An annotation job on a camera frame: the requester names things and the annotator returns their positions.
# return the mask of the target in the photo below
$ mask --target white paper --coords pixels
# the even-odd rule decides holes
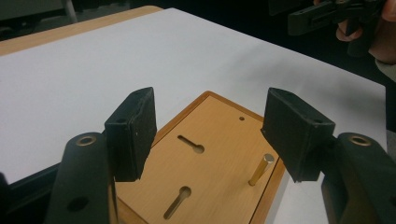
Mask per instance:
[[[159,129],[204,91],[263,115],[276,87],[333,120],[334,135],[362,133],[386,147],[383,86],[176,9],[0,57],[0,68],[9,183],[59,162],[70,138],[101,132],[130,92],[148,86]],[[286,184],[271,220],[327,222],[319,182]]]

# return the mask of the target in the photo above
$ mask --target metal pin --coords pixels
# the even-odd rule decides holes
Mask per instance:
[[[275,160],[274,157],[268,153],[262,157],[259,166],[256,168],[256,171],[254,172],[253,176],[248,181],[250,186],[256,185],[257,181],[260,179],[260,177],[262,177],[265,171],[267,171],[268,168],[270,168],[271,163],[273,163],[274,160]]]

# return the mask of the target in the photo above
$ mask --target wooden table edge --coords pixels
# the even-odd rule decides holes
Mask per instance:
[[[130,19],[145,16],[161,10],[163,9],[155,6],[138,7],[89,21],[82,21],[32,35],[25,35],[18,38],[1,41],[0,56],[44,45],[53,41],[67,38],[69,36],[79,35],[118,22],[128,21]]]

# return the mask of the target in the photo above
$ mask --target black object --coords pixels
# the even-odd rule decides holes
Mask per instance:
[[[332,136],[334,123],[288,91],[270,88],[262,134],[294,181],[318,180],[330,223],[394,223],[396,164],[374,140]]]
[[[298,6],[296,0],[283,0],[287,4],[269,1],[272,15]],[[360,38],[350,42],[347,53],[353,57],[362,57],[368,53],[373,40],[375,27],[381,15],[384,0],[326,0],[316,6],[308,7],[289,14],[289,35],[303,35],[332,23],[348,20],[346,35],[363,28]]]
[[[71,139],[60,164],[10,186],[0,176],[0,223],[118,223],[114,178],[142,175],[157,132],[153,89],[131,93],[105,126]]]

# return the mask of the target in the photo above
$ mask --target wooden board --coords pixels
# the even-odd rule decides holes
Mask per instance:
[[[261,127],[260,116],[205,92],[159,131],[142,179],[117,183],[118,196],[147,223],[263,223],[284,166]],[[265,153],[276,162],[251,187]],[[191,195],[166,217],[185,188]]]

